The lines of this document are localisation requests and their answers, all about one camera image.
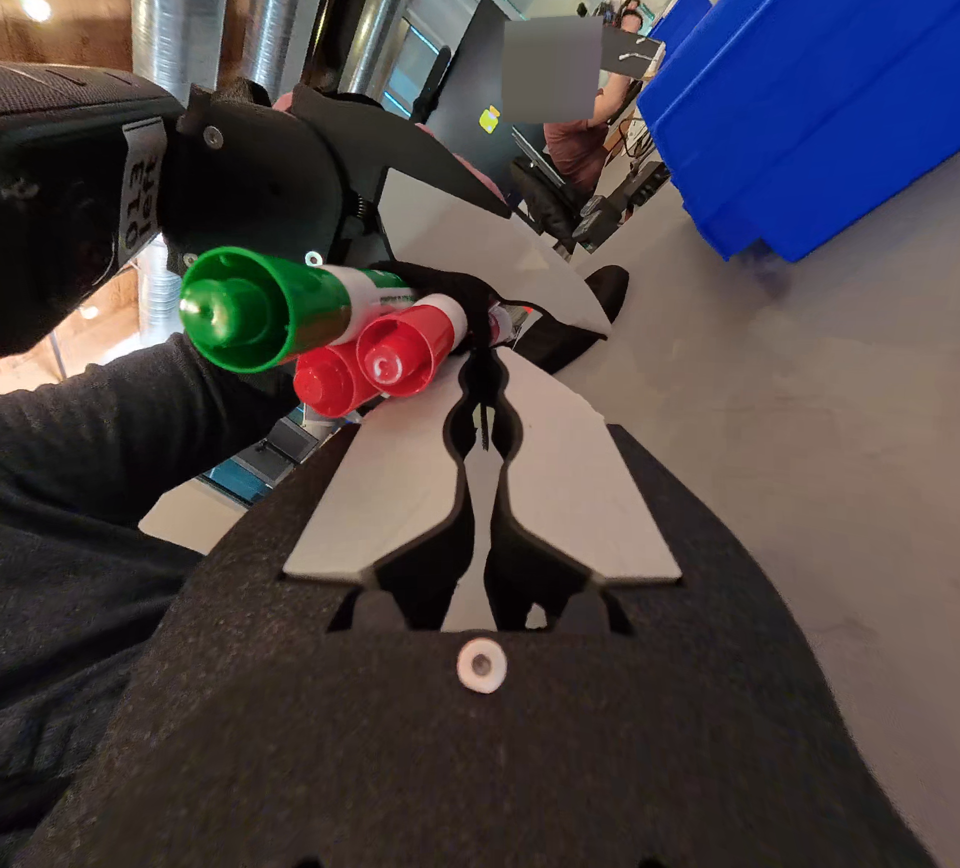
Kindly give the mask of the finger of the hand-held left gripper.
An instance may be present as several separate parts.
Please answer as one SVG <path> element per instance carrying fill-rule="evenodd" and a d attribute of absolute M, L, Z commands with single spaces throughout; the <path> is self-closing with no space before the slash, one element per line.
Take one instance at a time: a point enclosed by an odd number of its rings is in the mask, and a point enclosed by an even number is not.
<path fill-rule="evenodd" d="M 612 332 L 586 281 L 518 216 L 493 214 L 393 169 L 378 211 L 399 261 L 472 275 L 502 301 L 601 337 Z"/>
<path fill-rule="evenodd" d="M 630 283 L 629 272 L 621 266 L 610 264 L 596 269 L 584 280 L 604 310 L 607 321 L 614 323 L 626 299 Z M 601 340 L 601 336 L 561 324 L 544 315 L 533 322 L 517 340 L 517 353 L 520 357 L 546 373 L 555 375 L 581 358 Z"/>

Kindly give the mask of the green marker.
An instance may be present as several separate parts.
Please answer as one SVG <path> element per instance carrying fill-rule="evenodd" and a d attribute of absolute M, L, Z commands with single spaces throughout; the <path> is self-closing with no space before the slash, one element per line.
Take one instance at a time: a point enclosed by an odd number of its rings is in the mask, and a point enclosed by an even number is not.
<path fill-rule="evenodd" d="M 230 246 L 198 256 L 181 288 L 185 334 L 205 358 L 236 374 L 351 342 L 371 321 L 419 298 L 387 271 L 292 262 Z"/>

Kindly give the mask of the person's left forearm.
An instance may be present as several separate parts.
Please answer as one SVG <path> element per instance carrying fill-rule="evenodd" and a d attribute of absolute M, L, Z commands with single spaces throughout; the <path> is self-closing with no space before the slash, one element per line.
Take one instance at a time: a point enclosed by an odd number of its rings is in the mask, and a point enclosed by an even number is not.
<path fill-rule="evenodd" d="M 4 531 L 135 529 L 157 501 L 297 405 L 284 368 L 238 375 L 184 334 L 1 400 Z"/>

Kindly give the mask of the dark grey monitor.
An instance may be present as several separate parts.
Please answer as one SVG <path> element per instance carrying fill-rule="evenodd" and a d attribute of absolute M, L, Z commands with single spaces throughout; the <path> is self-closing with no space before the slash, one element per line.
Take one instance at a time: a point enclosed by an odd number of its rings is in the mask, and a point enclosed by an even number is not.
<path fill-rule="evenodd" d="M 601 70 L 647 82 L 666 57 L 666 44 L 657 39 L 603 25 Z"/>

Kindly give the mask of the person's dark grey sweater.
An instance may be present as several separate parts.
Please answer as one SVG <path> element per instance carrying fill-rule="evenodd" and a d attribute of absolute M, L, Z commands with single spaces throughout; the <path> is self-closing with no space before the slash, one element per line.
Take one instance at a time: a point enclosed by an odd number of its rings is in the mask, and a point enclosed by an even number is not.
<path fill-rule="evenodd" d="M 1 857 L 82 773 L 196 551 L 18 493 L 1 514 Z"/>

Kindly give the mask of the red marker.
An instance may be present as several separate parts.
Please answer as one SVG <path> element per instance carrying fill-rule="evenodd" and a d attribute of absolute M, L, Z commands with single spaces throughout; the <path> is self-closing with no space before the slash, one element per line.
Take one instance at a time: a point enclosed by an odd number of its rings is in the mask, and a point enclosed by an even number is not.
<path fill-rule="evenodd" d="M 431 294 L 366 324 L 355 343 L 356 360 L 381 394 L 411 397 L 433 382 L 471 332 L 459 302 Z"/>
<path fill-rule="evenodd" d="M 356 342 L 327 345 L 307 351 L 295 360 L 294 391 L 319 416 L 337 419 L 380 395 L 362 370 Z"/>

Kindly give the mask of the large blue plastic bin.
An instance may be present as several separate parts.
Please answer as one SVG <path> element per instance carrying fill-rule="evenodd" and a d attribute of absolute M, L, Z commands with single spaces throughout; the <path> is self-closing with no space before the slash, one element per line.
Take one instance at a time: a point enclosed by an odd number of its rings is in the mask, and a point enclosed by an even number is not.
<path fill-rule="evenodd" d="M 792 71 L 855 94 L 944 22 L 958 0 L 718 0 L 640 99 L 662 154 L 665 137 L 694 131 L 728 97 L 789 86 Z"/>
<path fill-rule="evenodd" d="M 958 151 L 958 9 L 840 101 L 801 72 L 731 96 L 661 153 L 702 237 L 724 259 L 761 241 L 798 262 Z"/>

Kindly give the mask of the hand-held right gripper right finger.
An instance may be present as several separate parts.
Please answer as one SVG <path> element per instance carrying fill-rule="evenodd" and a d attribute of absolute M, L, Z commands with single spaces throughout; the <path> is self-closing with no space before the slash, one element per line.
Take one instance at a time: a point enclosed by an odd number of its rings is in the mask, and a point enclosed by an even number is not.
<path fill-rule="evenodd" d="M 682 571 L 604 417 L 507 348 L 490 437 L 502 458 L 486 595 L 499 630 L 533 606 L 557 620 L 570 598 L 673 585 Z"/>

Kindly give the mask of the black box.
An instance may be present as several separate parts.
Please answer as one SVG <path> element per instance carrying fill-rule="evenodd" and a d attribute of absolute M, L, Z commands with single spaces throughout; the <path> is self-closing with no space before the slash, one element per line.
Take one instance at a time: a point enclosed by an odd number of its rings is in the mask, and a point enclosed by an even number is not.
<path fill-rule="evenodd" d="M 596 195 L 583 207 L 582 217 L 573 234 L 583 249 L 593 252 L 618 229 L 622 210 L 609 198 Z"/>

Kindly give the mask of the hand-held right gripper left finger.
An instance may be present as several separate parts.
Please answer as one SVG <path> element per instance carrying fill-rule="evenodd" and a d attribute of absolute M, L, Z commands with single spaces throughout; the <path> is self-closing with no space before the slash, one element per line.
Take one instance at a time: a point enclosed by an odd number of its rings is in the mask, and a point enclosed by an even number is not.
<path fill-rule="evenodd" d="M 488 629 L 488 452 L 471 367 L 450 358 L 422 393 L 378 406 L 319 497 L 283 576 L 345 590 L 330 630 L 376 592 L 412 629 Z"/>

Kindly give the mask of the small blue plastic bin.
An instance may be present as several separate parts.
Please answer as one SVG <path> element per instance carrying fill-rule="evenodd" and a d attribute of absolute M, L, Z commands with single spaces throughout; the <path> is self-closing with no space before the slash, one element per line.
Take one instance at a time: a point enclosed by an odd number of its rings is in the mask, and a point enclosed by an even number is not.
<path fill-rule="evenodd" d="M 711 0 L 672 0 L 654 24 L 648 37 L 662 42 L 667 50 L 679 47 L 712 9 Z"/>

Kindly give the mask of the black power strip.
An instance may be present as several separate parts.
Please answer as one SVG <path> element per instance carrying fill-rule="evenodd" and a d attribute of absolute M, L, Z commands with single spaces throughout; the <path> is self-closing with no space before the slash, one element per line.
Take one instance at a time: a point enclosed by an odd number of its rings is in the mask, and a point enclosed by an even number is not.
<path fill-rule="evenodd" d="M 624 220 L 656 194 L 670 176 L 671 172 L 664 161 L 647 159 L 604 196 L 599 206 L 600 213 L 606 219 Z"/>

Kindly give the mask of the person's left hand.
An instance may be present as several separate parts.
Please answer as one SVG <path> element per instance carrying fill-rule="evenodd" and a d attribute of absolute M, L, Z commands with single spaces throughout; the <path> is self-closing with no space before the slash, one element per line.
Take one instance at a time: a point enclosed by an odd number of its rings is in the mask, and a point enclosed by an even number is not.
<path fill-rule="evenodd" d="M 2 358 L 30 351 L 160 233 L 183 110 L 126 71 L 2 63 Z"/>

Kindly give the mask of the black monitor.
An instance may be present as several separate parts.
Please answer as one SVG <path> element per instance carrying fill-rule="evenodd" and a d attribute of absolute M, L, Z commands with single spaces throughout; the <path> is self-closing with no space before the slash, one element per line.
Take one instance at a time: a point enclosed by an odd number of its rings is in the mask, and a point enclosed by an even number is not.
<path fill-rule="evenodd" d="M 597 16 L 510 19 L 494 0 L 480 0 L 439 88 L 427 128 L 454 154 L 489 178 L 522 149 L 519 133 L 544 147 L 544 123 L 584 118 L 593 107 L 601 72 Z M 478 124 L 494 105 L 492 134 Z"/>

